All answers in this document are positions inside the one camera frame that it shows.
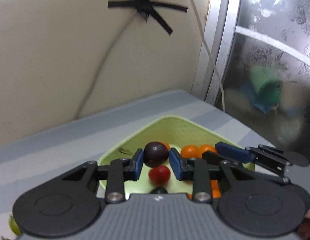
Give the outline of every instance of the orange fruit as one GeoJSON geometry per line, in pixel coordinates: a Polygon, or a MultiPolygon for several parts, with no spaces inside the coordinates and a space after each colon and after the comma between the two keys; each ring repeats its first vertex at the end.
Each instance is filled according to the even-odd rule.
{"type": "Polygon", "coordinates": [[[201,158],[202,157],[202,154],[204,152],[207,152],[207,151],[210,151],[210,152],[213,152],[213,153],[217,153],[216,149],[209,145],[209,144],[203,144],[201,147],[199,147],[199,151],[198,151],[198,158],[201,158]]]}
{"type": "Polygon", "coordinates": [[[218,181],[216,179],[211,179],[210,184],[211,184],[213,198],[221,197],[221,192],[219,191],[219,187],[218,187],[218,181]]]}
{"type": "Polygon", "coordinates": [[[171,147],[169,146],[169,144],[167,142],[161,142],[161,143],[164,144],[168,150],[171,149],[171,147]]]}
{"type": "Polygon", "coordinates": [[[183,158],[191,158],[198,156],[198,147],[195,145],[186,145],[181,149],[181,156],[183,158]]]}

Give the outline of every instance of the light green bowl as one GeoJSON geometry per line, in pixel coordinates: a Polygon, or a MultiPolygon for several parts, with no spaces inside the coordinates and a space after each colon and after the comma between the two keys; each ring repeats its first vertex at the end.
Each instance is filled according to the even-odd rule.
{"type": "MultiPolygon", "coordinates": [[[[203,144],[215,146],[218,142],[225,142],[239,147],[235,143],[214,133],[207,128],[191,122],[183,117],[166,115],[145,127],[141,128],[125,140],[114,146],[98,160],[99,165],[108,165],[114,159],[129,158],[129,155],[121,153],[134,154],[138,148],[144,149],[145,145],[152,141],[169,143],[170,147],[175,147],[178,151],[186,145],[196,145],[200,147],[203,144]]],[[[169,193],[187,192],[192,193],[192,181],[179,181],[175,178],[174,173],[168,161],[165,164],[171,171],[170,180],[163,185],[169,193]]],[[[249,170],[254,170],[255,165],[252,163],[245,164],[249,170]]],[[[124,183],[126,199],[131,193],[149,193],[155,185],[148,178],[148,172],[151,168],[143,166],[138,181],[126,181],[124,183]]],[[[100,180],[102,188],[106,188],[106,180],[100,180]]]]}

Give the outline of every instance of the black circular disc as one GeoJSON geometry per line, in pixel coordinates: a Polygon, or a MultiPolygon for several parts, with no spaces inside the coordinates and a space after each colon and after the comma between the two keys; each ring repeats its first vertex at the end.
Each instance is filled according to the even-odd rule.
{"type": "Polygon", "coordinates": [[[218,202],[218,212],[242,233],[275,237],[293,231],[304,218],[299,196],[266,180],[239,181],[218,202]]]}
{"type": "Polygon", "coordinates": [[[308,167],[310,165],[309,160],[305,156],[301,155],[300,153],[285,152],[285,157],[291,164],[294,164],[300,167],[308,167]]]}
{"type": "Polygon", "coordinates": [[[95,220],[100,203],[85,187],[68,181],[21,195],[13,206],[13,217],[21,231],[38,237],[62,237],[81,231],[95,220]]]}
{"type": "Polygon", "coordinates": [[[310,195],[306,190],[304,190],[302,187],[295,185],[295,184],[288,184],[283,186],[283,188],[290,190],[291,192],[297,194],[301,200],[304,202],[305,205],[305,214],[310,209],[310,195]]]}

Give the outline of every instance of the white cable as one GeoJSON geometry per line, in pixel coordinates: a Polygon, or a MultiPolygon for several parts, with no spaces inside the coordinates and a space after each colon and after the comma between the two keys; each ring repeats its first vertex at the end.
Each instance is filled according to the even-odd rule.
{"type": "Polygon", "coordinates": [[[216,68],[216,64],[214,62],[214,59],[212,57],[212,54],[208,48],[208,45],[207,45],[207,42],[205,40],[205,37],[204,37],[204,32],[203,32],[203,27],[202,27],[202,24],[200,22],[200,18],[199,18],[199,14],[198,14],[198,11],[197,11],[197,8],[196,8],[196,5],[195,5],[195,2],[194,0],[190,0],[191,2],[191,5],[192,5],[192,8],[195,12],[195,16],[196,16],[196,20],[197,20],[197,24],[198,24],[198,28],[199,28],[199,33],[200,33],[200,36],[202,38],[202,42],[204,43],[204,46],[205,46],[205,49],[213,63],[213,67],[214,67],[214,71],[216,73],[216,76],[217,76],[217,79],[218,79],[218,82],[219,82],[219,86],[220,86],[220,89],[221,89],[221,93],[222,93],[222,108],[223,108],[223,111],[225,112],[225,93],[224,93],[224,88],[223,88],[223,84],[222,84],[222,79],[221,79],[221,76],[219,75],[218,71],[217,71],[217,68],[216,68]]]}
{"type": "Polygon", "coordinates": [[[94,78],[91,82],[91,85],[89,86],[89,89],[87,91],[87,93],[85,94],[83,100],[81,101],[77,111],[76,111],[76,115],[75,115],[75,119],[79,119],[79,116],[80,116],[80,113],[82,112],[87,100],[89,99],[89,97],[91,96],[93,90],[94,90],[94,87],[95,87],[95,84],[96,84],[96,81],[97,81],[97,78],[101,72],[101,69],[106,61],[106,59],[108,58],[108,55],[110,54],[110,52],[112,51],[114,45],[117,43],[117,41],[119,40],[119,38],[122,36],[123,32],[127,29],[127,27],[129,26],[129,24],[132,22],[133,18],[135,17],[135,15],[137,15],[138,13],[137,12],[134,12],[133,15],[129,18],[129,20],[125,23],[125,25],[121,28],[121,30],[119,31],[119,33],[116,35],[116,37],[114,38],[114,40],[112,41],[111,45],[108,47],[106,53],[104,54],[104,57],[99,65],[99,67],[97,68],[96,72],[95,72],[95,75],[94,75],[94,78]]]}

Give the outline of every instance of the blue object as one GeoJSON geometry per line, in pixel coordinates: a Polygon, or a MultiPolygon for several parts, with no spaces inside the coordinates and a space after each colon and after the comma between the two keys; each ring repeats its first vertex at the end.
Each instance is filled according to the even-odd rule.
{"type": "Polygon", "coordinates": [[[216,143],[215,149],[221,155],[232,158],[242,163],[252,163],[255,159],[255,155],[249,153],[247,150],[229,145],[227,143],[216,143]]]}
{"type": "Polygon", "coordinates": [[[138,180],[139,176],[141,175],[142,168],[143,168],[143,162],[144,162],[144,151],[140,149],[139,154],[136,158],[136,162],[135,162],[135,170],[134,170],[135,181],[138,180]]]}
{"type": "Polygon", "coordinates": [[[176,151],[175,148],[171,148],[169,150],[169,153],[168,153],[169,164],[171,165],[171,168],[174,172],[176,179],[182,180],[182,173],[183,172],[182,172],[182,168],[181,168],[181,162],[178,159],[177,155],[174,154],[174,152],[173,152],[174,150],[176,151]]]}
{"type": "Polygon", "coordinates": [[[264,114],[269,113],[273,109],[273,104],[263,103],[258,99],[258,96],[254,90],[251,81],[247,81],[246,83],[244,83],[240,88],[240,91],[251,101],[253,106],[260,109],[264,114]]]}

